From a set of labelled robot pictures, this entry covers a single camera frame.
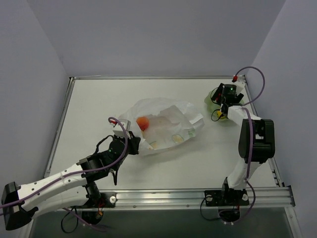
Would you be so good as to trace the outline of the white plastic bag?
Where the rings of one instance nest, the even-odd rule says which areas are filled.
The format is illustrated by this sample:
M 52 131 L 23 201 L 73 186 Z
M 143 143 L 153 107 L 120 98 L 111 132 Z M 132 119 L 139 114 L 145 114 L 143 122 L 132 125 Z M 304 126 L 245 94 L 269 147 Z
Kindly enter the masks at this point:
M 150 125 L 141 131 L 136 123 L 147 117 Z M 130 121 L 130 131 L 139 138 L 139 155 L 144 157 L 165 152 L 196 137 L 205 123 L 192 103 L 168 98 L 147 98 L 136 102 L 118 119 Z

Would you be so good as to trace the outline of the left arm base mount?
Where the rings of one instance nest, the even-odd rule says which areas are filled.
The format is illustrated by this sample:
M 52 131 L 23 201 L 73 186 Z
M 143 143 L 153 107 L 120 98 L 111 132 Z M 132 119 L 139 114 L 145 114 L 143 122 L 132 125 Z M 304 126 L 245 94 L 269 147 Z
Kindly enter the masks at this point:
M 81 218 L 91 225 L 97 225 L 103 218 L 103 208 L 114 208 L 117 198 L 116 192 L 106 191 L 100 192 L 97 185 L 93 182 L 84 186 L 88 199 L 83 205 L 78 206 L 81 212 Z

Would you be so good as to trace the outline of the yellow fake mango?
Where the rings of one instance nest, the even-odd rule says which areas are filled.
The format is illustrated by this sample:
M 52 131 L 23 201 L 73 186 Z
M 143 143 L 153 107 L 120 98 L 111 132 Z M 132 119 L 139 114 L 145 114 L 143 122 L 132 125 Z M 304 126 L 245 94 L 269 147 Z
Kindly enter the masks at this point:
M 226 116 L 221 111 L 217 111 L 216 121 L 224 120 L 224 119 L 226 119 Z

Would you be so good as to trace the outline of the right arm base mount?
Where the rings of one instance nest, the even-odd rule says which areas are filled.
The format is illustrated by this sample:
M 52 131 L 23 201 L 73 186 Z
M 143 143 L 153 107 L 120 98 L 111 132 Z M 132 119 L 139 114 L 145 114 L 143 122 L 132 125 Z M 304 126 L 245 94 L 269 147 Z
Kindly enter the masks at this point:
M 202 207 L 216 207 L 217 217 L 208 218 L 203 214 Z M 225 225 L 235 225 L 242 219 L 241 207 L 251 205 L 246 189 L 234 190 L 224 183 L 221 189 L 204 191 L 200 203 L 200 215 L 206 221 L 222 221 Z

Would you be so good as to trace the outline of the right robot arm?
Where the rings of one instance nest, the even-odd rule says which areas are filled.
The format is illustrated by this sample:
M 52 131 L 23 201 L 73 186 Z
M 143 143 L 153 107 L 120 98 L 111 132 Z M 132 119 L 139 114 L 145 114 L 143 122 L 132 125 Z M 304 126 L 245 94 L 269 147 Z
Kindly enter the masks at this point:
M 219 105 L 218 118 L 226 118 L 240 126 L 238 153 L 240 159 L 233 172 L 226 178 L 227 188 L 220 192 L 220 199 L 230 205 L 238 198 L 237 190 L 246 188 L 253 173 L 275 155 L 275 129 L 271 119 L 263 119 L 241 104 L 244 95 L 234 84 L 221 83 L 211 95 Z

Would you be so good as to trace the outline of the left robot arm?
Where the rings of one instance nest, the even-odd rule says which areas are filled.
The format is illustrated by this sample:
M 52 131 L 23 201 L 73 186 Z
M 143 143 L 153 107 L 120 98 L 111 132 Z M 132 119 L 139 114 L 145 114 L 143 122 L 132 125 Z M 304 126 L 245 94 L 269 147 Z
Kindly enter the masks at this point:
M 42 180 L 5 185 L 1 197 L 1 215 L 7 231 L 16 230 L 30 223 L 36 217 L 50 211 L 68 207 L 96 207 L 102 195 L 96 181 L 113 176 L 128 155 L 139 153 L 141 139 L 128 133 L 127 138 L 111 136 L 112 141 L 105 151 L 97 148 L 92 155 L 76 164 Z

